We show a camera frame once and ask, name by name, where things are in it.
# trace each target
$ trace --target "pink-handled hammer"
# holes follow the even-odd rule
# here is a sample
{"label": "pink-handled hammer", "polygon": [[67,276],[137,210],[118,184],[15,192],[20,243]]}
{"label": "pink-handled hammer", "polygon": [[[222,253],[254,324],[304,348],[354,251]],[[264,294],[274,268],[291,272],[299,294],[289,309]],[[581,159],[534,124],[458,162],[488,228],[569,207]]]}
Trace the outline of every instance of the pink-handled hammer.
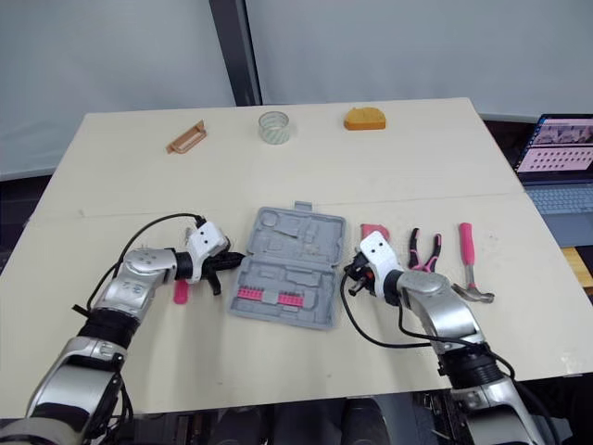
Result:
{"label": "pink-handled hammer", "polygon": [[465,264],[465,273],[467,276],[467,288],[459,285],[453,285],[453,289],[463,298],[469,301],[481,301],[491,303],[494,300],[494,294],[490,292],[480,292],[475,278],[473,277],[473,265],[475,264],[475,252],[473,251],[472,225],[468,222],[460,224],[461,238],[461,258]]}

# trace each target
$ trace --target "black pole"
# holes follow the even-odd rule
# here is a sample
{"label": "black pole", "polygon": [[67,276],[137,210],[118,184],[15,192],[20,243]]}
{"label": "black pole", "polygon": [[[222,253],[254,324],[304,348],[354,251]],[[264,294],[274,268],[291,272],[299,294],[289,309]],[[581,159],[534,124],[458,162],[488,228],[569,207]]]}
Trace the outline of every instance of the black pole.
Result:
{"label": "black pole", "polygon": [[245,0],[209,0],[238,107],[261,105],[258,69]]}

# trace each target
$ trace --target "tool case compartment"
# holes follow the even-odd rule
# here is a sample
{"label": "tool case compartment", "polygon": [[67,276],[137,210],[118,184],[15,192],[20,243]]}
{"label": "tool case compartment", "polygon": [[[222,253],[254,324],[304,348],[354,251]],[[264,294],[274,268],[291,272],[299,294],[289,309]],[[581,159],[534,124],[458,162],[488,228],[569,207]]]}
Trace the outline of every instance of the tool case compartment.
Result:
{"label": "tool case compartment", "polygon": [[336,266],[342,260],[346,220],[293,210],[259,209],[232,289],[229,312],[316,329],[334,326]]}

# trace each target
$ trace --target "gray wall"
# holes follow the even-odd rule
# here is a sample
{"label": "gray wall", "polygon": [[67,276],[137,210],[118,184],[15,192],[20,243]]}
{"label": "gray wall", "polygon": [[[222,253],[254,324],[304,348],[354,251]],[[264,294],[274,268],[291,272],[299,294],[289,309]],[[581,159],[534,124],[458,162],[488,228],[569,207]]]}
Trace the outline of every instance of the gray wall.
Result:
{"label": "gray wall", "polygon": [[264,103],[593,112],[591,0],[247,0]]}
{"label": "gray wall", "polygon": [[86,112],[233,105],[208,0],[0,1],[0,180],[52,171]]}

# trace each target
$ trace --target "laptop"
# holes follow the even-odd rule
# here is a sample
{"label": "laptop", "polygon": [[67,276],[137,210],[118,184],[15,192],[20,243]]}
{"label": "laptop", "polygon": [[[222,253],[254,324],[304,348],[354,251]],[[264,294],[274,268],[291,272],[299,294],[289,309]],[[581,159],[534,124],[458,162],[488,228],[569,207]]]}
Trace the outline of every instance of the laptop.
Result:
{"label": "laptop", "polygon": [[544,114],[514,169],[561,247],[593,245],[593,114]]}

